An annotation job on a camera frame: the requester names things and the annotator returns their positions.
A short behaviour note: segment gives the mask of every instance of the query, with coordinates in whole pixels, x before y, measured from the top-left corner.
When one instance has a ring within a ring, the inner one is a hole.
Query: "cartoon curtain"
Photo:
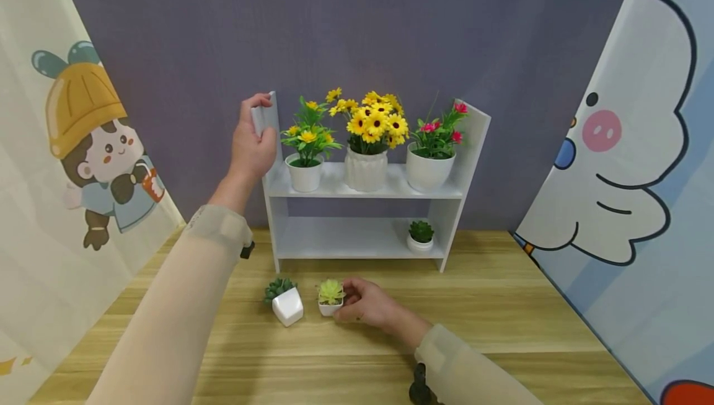
[[[0,0],[0,403],[29,399],[180,222],[71,0]]]
[[[623,1],[516,231],[662,405],[714,404],[711,1]]]

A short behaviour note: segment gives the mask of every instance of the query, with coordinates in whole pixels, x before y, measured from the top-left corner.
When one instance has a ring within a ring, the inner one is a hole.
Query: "tabletop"
[[[138,303],[179,235],[151,258],[56,369],[31,405],[89,396]],[[276,277],[268,231],[240,260],[219,307],[193,405],[410,404],[412,354],[361,324],[323,318],[316,286],[361,275],[445,325],[546,405],[647,405],[649,400],[506,231],[459,231],[445,273],[430,260],[286,260],[305,316],[284,328],[263,303]]]

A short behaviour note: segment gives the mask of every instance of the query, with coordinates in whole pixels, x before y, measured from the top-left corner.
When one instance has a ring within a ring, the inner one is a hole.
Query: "pink cheek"
[[[622,136],[620,118],[611,110],[598,110],[583,125],[583,143],[592,152],[610,151]]]

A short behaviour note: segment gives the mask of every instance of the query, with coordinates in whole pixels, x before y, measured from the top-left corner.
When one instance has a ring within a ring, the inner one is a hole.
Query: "black eye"
[[[597,93],[591,92],[590,94],[588,94],[588,98],[584,99],[584,103],[591,107],[596,105],[597,104]]]

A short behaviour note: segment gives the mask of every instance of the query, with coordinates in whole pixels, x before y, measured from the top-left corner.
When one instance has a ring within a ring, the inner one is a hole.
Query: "white ceramic pot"
[[[415,148],[416,143],[406,148],[406,180],[419,192],[432,192],[448,179],[456,153],[450,159],[425,159],[412,152]]]
[[[359,192],[375,192],[387,180],[387,151],[365,156],[347,147],[345,183]]]
[[[342,307],[343,303],[344,298],[342,299],[342,301],[340,301],[339,305],[321,305],[318,301],[317,306],[320,308],[320,313],[322,314],[322,316],[333,316],[335,314],[335,311]]]
[[[414,254],[430,254],[432,248],[434,247],[434,240],[430,240],[428,242],[417,242],[414,240],[412,235],[408,235],[406,239],[406,246],[409,247],[409,250],[412,250],[412,253]]]
[[[325,161],[323,156],[316,156],[320,164],[312,168],[298,168],[290,165],[291,161],[300,158],[300,155],[293,153],[285,159],[285,164],[288,165],[290,171],[290,180],[293,184],[293,189],[300,193],[313,192],[320,186],[320,177],[322,176],[322,163]]]
[[[304,308],[297,287],[292,287],[287,292],[273,298],[273,312],[278,320],[288,327],[302,318]]]

